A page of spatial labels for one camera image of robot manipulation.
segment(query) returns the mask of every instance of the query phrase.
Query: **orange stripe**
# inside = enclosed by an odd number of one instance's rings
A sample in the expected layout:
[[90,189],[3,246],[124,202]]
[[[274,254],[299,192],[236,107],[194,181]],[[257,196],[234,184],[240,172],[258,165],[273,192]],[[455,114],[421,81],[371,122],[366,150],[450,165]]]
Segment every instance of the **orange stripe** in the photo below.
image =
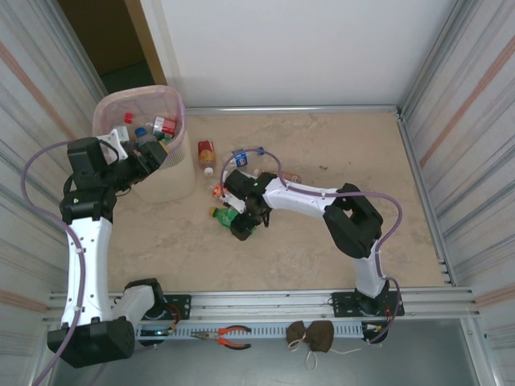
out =
[[510,299],[515,299],[515,284],[507,285],[506,287],[488,292],[485,295],[478,296],[476,298],[476,303],[478,307],[485,307]]
[[26,89],[32,94],[36,102],[38,102],[43,110],[45,110],[48,116],[56,123],[64,135],[66,135],[68,139],[71,140],[77,139],[76,135],[68,127],[64,119],[57,113],[56,109],[54,109],[54,106],[52,106],[50,101],[34,84],[27,73],[23,71],[18,61],[12,56],[12,54],[9,52],[9,50],[7,50],[6,46],[4,46],[2,42],[0,42],[0,56],[2,57],[2,60],[5,62],[7,67],[9,67],[9,69],[16,75],[19,81],[22,82]]
[[433,153],[439,148],[440,144],[443,140],[449,135],[452,129],[458,124],[459,120],[465,115],[467,110],[470,108],[472,103],[477,99],[477,97],[487,88],[492,79],[499,73],[499,71],[504,67],[506,62],[511,58],[513,53],[515,52],[515,36],[511,38],[506,47],[501,51],[501,53],[496,57],[493,63],[490,65],[486,73],[481,78],[480,82],[477,84],[474,91],[468,96],[465,102],[459,107],[458,111],[454,114],[451,120],[446,124],[442,133],[436,138],[435,142],[427,153],[420,160],[421,167],[424,167],[431,157]]
[[24,296],[14,294],[4,289],[0,289],[0,303],[8,306],[23,308],[24,310],[39,312],[44,314],[47,312],[47,305],[36,300],[25,298]]

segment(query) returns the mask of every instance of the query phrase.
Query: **green plastic bottle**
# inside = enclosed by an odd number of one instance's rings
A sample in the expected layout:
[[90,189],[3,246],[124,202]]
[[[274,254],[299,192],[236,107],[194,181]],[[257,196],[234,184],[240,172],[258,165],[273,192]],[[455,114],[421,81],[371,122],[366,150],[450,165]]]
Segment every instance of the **green plastic bottle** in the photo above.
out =
[[230,228],[234,217],[238,215],[238,211],[232,207],[212,207],[209,210],[209,214],[215,217],[220,224]]

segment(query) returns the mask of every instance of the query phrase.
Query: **aluminum frame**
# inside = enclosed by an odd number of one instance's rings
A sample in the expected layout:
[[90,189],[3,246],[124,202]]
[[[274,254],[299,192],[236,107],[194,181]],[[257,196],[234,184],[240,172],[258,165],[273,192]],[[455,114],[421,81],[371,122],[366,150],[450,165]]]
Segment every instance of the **aluminum frame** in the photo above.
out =
[[288,113],[396,113],[395,105],[328,105],[262,107],[191,107],[186,115],[288,114]]
[[[373,321],[381,318],[335,318],[329,301],[334,292],[353,293],[354,289],[311,289],[296,291],[221,291],[190,294],[192,306],[188,324],[270,323],[326,319],[338,321]],[[479,311],[468,287],[403,288],[405,316],[398,320],[478,318]],[[110,294],[111,302],[122,294]],[[53,294],[44,321],[55,324],[63,313],[66,294]],[[163,321],[144,320],[142,325],[162,325]]]
[[449,264],[448,261],[449,252],[445,241],[443,240],[443,233],[437,221],[436,211],[433,209],[429,195],[427,194],[426,184],[424,183],[422,171],[415,157],[413,147],[411,146],[411,141],[406,130],[405,120],[399,115],[397,119],[397,127],[401,135],[402,144],[404,145],[406,157],[408,158],[408,163],[410,164],[411,174],[413,175],[413,179],[417,187],[418,197],[420,198],[422,209],[424,211],[424,215],[426,216],[429,232],[431,234],[431,238],[433,239],[433,244],[435,245],[437,258],[443,259],[447,267],[447,274],[449,275],[451,284],[457,285],[454,268],[451,264]]

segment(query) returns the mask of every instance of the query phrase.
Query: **sauce bottle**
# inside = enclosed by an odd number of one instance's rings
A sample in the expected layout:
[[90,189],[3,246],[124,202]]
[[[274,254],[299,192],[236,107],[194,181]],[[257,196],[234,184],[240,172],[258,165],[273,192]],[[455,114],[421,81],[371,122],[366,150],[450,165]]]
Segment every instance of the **sauce bottle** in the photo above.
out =
[[204,175],[210,177],[215,169],[215,148],[211,141],[200,141],[198,149],[200,167],[204,169]]

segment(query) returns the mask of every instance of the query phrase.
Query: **marble floor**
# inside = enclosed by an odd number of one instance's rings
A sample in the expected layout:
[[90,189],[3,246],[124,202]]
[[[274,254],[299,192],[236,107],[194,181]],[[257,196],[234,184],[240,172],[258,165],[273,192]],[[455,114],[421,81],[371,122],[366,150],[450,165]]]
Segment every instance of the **marble floor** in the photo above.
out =
[[[383,270],[401,286],[443,284],[393,114],[198,116],[188,117],[187,129],[195,163],[196,143],[213,140],[216,171],[225,152],[259,145],[308,185],[353,183],[362,191],[392,195],[403,206],[404,220],[382,248]],[[196,189],[185,199],[148,204],[135,192],[121,197],[109,246],[109,289],[119,291],[146,277],[157,277],[166,291],[354,286],[352,259],[336,248],[323,222],[273,211],[269,228],[261,226],[239,241],[208,214],[219,204],[211,197],[214,185],[216,178],[205,178],[196,167]],[[370,200],[385,219],[384,234],[397,210],[387,201]]]

